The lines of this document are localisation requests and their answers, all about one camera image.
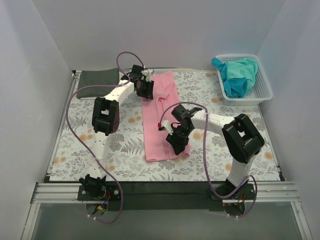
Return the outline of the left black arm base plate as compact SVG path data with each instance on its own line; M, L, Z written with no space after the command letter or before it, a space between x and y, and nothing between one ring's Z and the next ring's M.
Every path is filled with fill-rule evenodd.
M120 189L116 185L103 186L101 190L94 191L81 185L78 189L78 201L120 201Z

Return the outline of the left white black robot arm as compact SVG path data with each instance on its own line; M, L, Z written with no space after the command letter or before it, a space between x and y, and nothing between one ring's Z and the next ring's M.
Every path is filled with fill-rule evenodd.
M120 125L120 106L124 100L136 93L139 97L153 99L152 75L154 70L140 65L133 65L131 72L124 74L109 94L97 97L93 105L92 126L94 130L94 160L90 164L87 175L79 181L83 187L82 193L89 195L89 199L104 200L106 194L113 190L119 192L118 187L106 186L107 173L103 163L107 158L112 134Z

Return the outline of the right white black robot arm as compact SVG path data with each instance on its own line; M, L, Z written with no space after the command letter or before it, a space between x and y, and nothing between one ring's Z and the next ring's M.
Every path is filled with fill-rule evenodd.
M215 197L221 200L229 199L247 184L251 177L249 173L252 163L264 146L265 140L246 114L223 116L209 113L205 106L198 103L194 103L193 106L191 110L185 109L182 102L169 106L164 112L170 111L176 122L165 120L165 116L161 115L157 124L158 130L168 132L166 141L172 146L176 155L185 150L189 143L189 135L194 129L224 137L232 156L231 170L225 181L228 194L218 194L210 176L207 175L206 178L209 189Z

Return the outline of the pink t-shirt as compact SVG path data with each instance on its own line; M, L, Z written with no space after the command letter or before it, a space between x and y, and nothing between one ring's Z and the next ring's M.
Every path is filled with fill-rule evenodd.
M173 147L166 141L168 132L158 130L158 124L162 121L176 121L170 110L164 112L168 107L180 102L174 74L167 71L155 74L151 79L154 81L153 99L141 100L145 160L151 163L188 157L191 152L190 145L176 155Z

